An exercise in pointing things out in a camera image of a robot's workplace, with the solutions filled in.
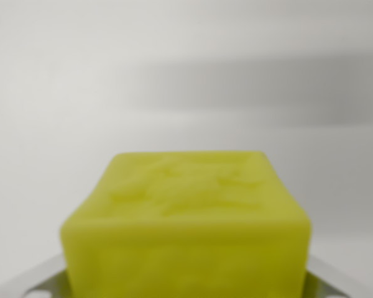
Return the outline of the black grey gripper right finger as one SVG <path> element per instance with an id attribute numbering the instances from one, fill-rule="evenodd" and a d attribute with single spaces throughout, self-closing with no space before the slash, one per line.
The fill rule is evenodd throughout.
<path id="1" fill-rule="evenodd" d="M 357 297 L 354 281 L 322 259 L 308 258 L 304 297 Z"/>

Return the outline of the black grey gripper left finger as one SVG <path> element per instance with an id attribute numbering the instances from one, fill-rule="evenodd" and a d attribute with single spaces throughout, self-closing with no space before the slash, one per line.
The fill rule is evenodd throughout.
<path id="1" fill-rule="evenodd" d="M 28 297 L 33 292 L 42 292 L 40 297 L 72 297 L 63 254 L 0 284 L 0 297 Z"/>

